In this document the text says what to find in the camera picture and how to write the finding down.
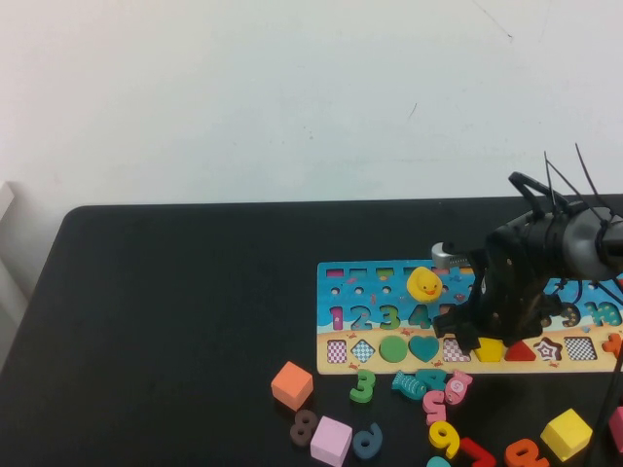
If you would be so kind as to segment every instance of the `orange cube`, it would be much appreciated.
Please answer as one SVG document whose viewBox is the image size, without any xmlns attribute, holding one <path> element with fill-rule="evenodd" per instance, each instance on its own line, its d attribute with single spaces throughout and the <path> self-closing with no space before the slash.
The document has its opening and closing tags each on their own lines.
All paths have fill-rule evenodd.
<svg viewBox="0 0 623 467">
<path fill-rule="evenodd" d="M 312 375 L 292 362 L 287 362 L 271 382 L 271 389 L 278 401 L 297 411 L 312 394 Z"/>
</svg>

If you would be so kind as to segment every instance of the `green circle piece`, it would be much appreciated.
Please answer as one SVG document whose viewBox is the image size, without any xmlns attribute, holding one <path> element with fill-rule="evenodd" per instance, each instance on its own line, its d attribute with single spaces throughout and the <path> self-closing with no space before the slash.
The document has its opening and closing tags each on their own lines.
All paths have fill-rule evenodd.
<svg viewBox="0 0 623 467">
<path fill-rule="evenodd" d="M 379 353 L 386 362 L 402 362 L 407 356 L 407 343 L 398 336 L 387 336 L 381 341 Z"/>
</svg>

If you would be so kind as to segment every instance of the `yellow number 9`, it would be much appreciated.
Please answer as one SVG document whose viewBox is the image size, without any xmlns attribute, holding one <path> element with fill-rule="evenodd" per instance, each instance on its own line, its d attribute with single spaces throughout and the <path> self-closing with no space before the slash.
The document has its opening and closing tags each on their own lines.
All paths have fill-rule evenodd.
<svg viewBox="0 0 623 467">
<path fill-rule="evenodd" d="M 435 421 L 430 425 L 428 440 L 438 449 L 446 449 L 446 457 L 452 459 L 457 455 L 460 437 L 457 430 L 447 421 Z"/>
</svg>

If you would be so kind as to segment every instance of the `white wall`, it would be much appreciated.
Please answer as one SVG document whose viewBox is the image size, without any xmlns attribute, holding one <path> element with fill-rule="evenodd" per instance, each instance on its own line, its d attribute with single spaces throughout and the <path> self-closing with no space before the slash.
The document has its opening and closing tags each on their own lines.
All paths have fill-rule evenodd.
<svg viewBox="0 0 623 467">
<path fill-rule="evenodd" d="M 543 178 L 544 149 L 585 189 L 574 141 L 621 192 L 622 18 L 620 0 L 0 0 L 0 255 L 30 292 L 77 205 L 502 196 L 514 169 Z"/>
</svg>

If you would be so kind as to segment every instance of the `heart cutout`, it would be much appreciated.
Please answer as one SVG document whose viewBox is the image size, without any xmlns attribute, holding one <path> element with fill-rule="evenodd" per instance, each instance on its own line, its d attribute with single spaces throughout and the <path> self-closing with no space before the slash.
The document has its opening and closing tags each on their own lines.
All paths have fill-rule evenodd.
<svg viewBox="0 0 623 467">
<path fill-rule="evenodd" d="M 439 351 L 439 341 L 433 336 L 423 338 L 413 336 L 409 341 L 409 350 L 424 363 L 429 362 Z"/>
</svg>

